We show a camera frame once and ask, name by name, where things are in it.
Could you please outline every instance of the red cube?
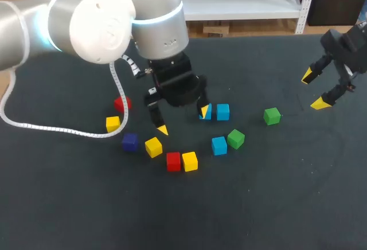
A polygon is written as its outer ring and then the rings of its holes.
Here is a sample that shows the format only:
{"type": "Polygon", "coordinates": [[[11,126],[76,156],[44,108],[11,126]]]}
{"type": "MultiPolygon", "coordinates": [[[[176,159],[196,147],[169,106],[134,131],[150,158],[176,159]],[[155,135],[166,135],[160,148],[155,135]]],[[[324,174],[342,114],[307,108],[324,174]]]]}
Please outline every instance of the red cube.
{"type": "MultiPolygon", "coordinates": [[[[132,108],[132,105],[131,105],[131,100],[129,97],[126,96],[126,100],[127,100],[127,107],[129,110],[131,110],[132,108]]],[[[124,113],[124,105],[122,103],[122,99],[121,97],[118,97],[115,102],[114,102],[114,106],[115,106],[115,109],[119,112],[121,112],[122,114],[124,113]]]]}
{"type": "Polygon", "coordinates": [[[167,153],[167,171],[181,171],[181,156],[179,153],[167,153]]]}

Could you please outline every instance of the dark gray mat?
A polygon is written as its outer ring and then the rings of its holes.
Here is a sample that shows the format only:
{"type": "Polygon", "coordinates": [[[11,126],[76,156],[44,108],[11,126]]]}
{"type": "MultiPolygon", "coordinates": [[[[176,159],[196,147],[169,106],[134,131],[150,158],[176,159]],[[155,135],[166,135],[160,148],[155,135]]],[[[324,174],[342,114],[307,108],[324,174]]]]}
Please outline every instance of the dark gray mat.
{"type": "MultiPolygon", "coordinates": [[[[150,78],[118,73],[133,110],[126,131],[164,152],[196,151],[199,169],[168,174],[165,156],[125,154],[122,135],[88,139],[0,122],[0,249],[366,249],[365,77],[330,110],[310,104],[337,82],[334,67],[300,82],[322,54],[319,36],[191,40],[212,103],[229,122],[200,122],[194,106],[162,104],[170,136],[143,107],[150,78]],[[267,127],[263,110],[278,107],[267,127]],[[240,150],[212,157],[212,137],[237,128],[240,150]]],[[[133,48],[138,65],[146,63],[133,48]]],[[[19,122],[104,132],[118,93],[107,66],[66,54],[18,70],[6,112],[19,122]]]]}

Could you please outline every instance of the cube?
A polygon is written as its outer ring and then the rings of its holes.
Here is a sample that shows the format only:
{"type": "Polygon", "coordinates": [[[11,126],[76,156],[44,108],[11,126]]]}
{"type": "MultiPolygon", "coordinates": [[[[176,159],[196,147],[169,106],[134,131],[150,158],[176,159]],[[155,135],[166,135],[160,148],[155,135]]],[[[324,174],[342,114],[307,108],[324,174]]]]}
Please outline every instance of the cube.
{"type": "Polygon", "coordinates": [[[212,104],[209,104],[208,111],[206,112],[204,120],[212,120],[212,104]]]}
{"type": "Polygon", "coordinates": [[[163,153],[163,147],[157,137],[152,138],[145,142],[145,149],[150,157],[155,158],[156,156],[163,153]]]}
{"type": "Polygon", "coordinates": [[[228,121],[229,120],[229,104],[217,105],[217,120],[228,121]]]}
{"type": "Polygon", "coordinates": [[[234,149],[238,150],[239,147],[245,142],[245,135],[237,130],[233,130],[227,136],[227,143],[234,149]]]}
{"type": "Polygon", "coordinates": [[[183,168],[185,171],[195,171],[198,168],[196,153],[193,151],[192,153],[182,154],[183,160],[183,168]]]}
{"type": "Polygon", "coordinates": [[[212,149],[214,155],[222,155],[227,153],[227,142],[224,136],[212,139],[212,149]]]}
{"type": "Polygon", "coordinates": [[[269,108],[264,111],[264,120],[268,126],[278,124],[281,117],[277,108],[269,108]]]}
{"type": "MultiPolygon", "coordinates": [[[[132,108],[132,104],[131,104],[131,100],[129,97],[126,96],[126,101],[127,101],[127,107],[129,110],[131,110],[132,108]]],[[[118,97],[115,101],[114,101],[114,107],[117,111],[121,112],[122,114],[124,113],[124,105],[122,103],[122,98],[121,96],[118,97]]]]}
{"type": "Polygon", "coordinates": [[[167,153],[167,171],[181,171],[181,156],[179,153],[167,153]]]}
{"type": "Polygon", "coordinates": [[[117,130],[120,127],[120,125],[121,125],[120,117],[114,116],[106,118],[106,129],[108,133],[117,130]]]}
{"type": "Polygon", "coordinates": [[[137,151],[139,147],[137,134],[124,134],[122,148],[124,151],[137,151]]]}

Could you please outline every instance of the white cable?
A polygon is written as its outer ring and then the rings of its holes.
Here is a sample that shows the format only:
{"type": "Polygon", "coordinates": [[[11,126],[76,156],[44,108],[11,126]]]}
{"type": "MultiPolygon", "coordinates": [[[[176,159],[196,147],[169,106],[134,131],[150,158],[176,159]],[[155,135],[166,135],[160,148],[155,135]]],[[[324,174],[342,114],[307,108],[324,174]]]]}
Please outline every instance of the white cable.
{"type": "Polygon", "coordinates": [[[119,78],[116,74],[115,63],[114,62],[110,63],[110,71],[111,71],[112,77],[114,78],[117,89],[119,90],[120,96],[122,98],[123,107],[124,107],[123,121],[122,121],[120,127],[117,130],[115,130],[114,132],[111,132],[109,134],[92,134],[92,133],[89,133],[89,132],[76,131],[76,130],[69,129],[69,128],[39,126],[39,125],[33,125],[33,124],[28,124],[28,123],[18,123],[18,122],[10,120],[5,115],[5,104],[8,100],[8,98],[10,97],[10,94],[12,93],[12,91],[14,89],[14,86],[15,86],[16,75],[15,75],[15,70],[14,69],[10,70],[10,84],[9,84],[3,98],[0,101],[0,117],[7,124],[12,125],[14,127],[19,127],[19,128],[29,128],[31,130],[64,132],[64,133],[67,133],[67,134],[75,134],[75,135],[91,137],[91,138],[109,138],[109,137],[112,137],[112,136],[120,133],[125,128],[125,126],[127,124],[127,119],[128,119],[128,106],[127,106],[127,100],[126,100],[126,97],[125,97],[124,90],[123,90],[123,88],[121,86],[121,83],[120,83],[120,80],[119,80],[119,78]]]}

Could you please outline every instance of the green cube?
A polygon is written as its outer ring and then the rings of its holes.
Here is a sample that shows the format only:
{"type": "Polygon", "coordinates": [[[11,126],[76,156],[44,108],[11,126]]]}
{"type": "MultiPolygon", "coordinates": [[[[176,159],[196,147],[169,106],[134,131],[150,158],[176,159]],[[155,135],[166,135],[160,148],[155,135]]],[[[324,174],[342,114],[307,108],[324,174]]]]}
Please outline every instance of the green cube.
{"type": "Polygon", "coordinates": [[[245,135],[242,132],[233,130],[227,137],[227,143],[234,149],[238,149],[245,142],[245,135]]]}
{"type": "Polygon", "coordinates": [[[278,124],[280,117],[281,115],[277,108],[269,108],[264,111],[264,120],[268,126],[278,124]]]}

